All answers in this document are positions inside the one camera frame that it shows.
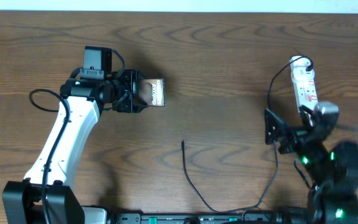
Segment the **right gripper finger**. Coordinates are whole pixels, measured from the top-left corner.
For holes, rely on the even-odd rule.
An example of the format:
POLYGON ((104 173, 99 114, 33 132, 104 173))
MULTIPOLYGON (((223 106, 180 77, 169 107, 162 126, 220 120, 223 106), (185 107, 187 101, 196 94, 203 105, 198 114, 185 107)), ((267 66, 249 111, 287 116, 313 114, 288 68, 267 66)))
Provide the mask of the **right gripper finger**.
POLYGON ((288 135, 288 123, 281 119, 272 110, 264 109, 265 143, 266 145, 280 142, 288 135))
POLYGON ((305 105, 301 105, 298 109, 304 126, 316 126, 318 115, 315 110, 312 110, 305 105))

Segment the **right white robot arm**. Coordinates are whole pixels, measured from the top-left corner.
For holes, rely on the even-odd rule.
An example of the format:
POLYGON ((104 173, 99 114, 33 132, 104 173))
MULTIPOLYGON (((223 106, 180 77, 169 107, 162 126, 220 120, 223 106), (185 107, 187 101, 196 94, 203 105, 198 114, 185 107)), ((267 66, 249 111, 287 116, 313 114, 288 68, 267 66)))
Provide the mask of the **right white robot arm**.
POLYGON ((291 127, 265 109, 265 142, 279 142, 280 154, 295 153, 313 185, 308 193, 306 223, 358 223, 358 144, 341 141, 328 151, 323 142, 339 119, 331 102, 299 108, 302 126, 291 127))

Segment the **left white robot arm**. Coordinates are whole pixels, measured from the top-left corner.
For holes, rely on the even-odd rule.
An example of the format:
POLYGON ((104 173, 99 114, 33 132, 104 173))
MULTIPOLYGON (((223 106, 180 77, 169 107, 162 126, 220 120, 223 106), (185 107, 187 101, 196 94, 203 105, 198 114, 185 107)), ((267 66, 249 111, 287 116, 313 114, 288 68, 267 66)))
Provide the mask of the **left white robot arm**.
POLYGON ((9 223, 109 223, 107 209, 83 206, 73 187, 86 140, 102 112, 140 113, 146 77, 140 70, 78 67, 56 95, 59 108, 51 133, 22 181, 7 182, 2 201, 9 223))

